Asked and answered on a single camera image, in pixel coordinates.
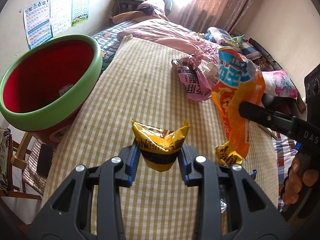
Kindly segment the right hand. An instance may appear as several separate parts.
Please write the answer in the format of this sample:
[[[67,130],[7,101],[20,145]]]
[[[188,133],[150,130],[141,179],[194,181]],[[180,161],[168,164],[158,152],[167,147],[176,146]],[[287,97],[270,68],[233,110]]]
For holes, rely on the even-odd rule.
[[[284,180],[284,186],[281,189],[280,196],[285,205],[295,204],[303,185],[311,187],[318,180],[319,172],[317,170],[307,170],[302,178],[300,178],[298,175],[299,169],[300,160],[298,155],[296,155],[288,169],[288,176]]]

